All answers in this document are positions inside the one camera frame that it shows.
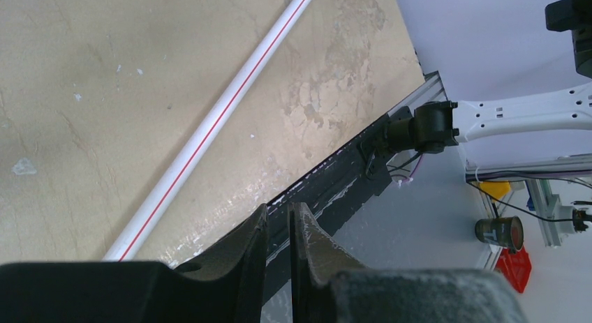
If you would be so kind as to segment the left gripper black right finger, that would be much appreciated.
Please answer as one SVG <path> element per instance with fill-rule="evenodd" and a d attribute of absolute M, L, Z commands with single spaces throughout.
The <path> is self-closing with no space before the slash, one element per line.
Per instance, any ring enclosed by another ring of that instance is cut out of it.
<path fill-rule="evenodd" d="M 526 322 L 514 290 L 481 269 L 372 269 L 303 202 L 288 207 L 294 322 Z"/>

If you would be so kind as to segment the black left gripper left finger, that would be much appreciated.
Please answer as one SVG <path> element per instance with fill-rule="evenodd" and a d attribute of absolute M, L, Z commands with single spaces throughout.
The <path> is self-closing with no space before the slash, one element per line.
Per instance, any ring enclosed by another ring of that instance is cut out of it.
<path fill-rule="evenodd" d="M 201 255 L 162 262 L 27 262 L 1 266 L 2 322 L 258 322 L 267 206 Z"/>

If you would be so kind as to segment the white PVC pipe frame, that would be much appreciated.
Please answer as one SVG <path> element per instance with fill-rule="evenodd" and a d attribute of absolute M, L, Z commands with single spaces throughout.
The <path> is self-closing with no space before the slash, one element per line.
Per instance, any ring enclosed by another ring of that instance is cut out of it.
<path fill-rule="evenodd" d="M 106 262 L 133 259 L 227 120 L 313 0 L 292 0 L 239 69 L 144 202 L 106 252 Z"/>

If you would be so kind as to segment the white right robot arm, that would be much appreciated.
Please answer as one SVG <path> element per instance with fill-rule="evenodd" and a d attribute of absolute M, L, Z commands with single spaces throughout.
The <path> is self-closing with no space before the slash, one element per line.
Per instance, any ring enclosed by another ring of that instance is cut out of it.
<path fill-rule="evenodd" d="M 559 0 L 397 0 L 421 67 L 440 74 L 460 140 L 566 156 L 591 150 L 591 78 L 572 35 L 550 31 Z"/>

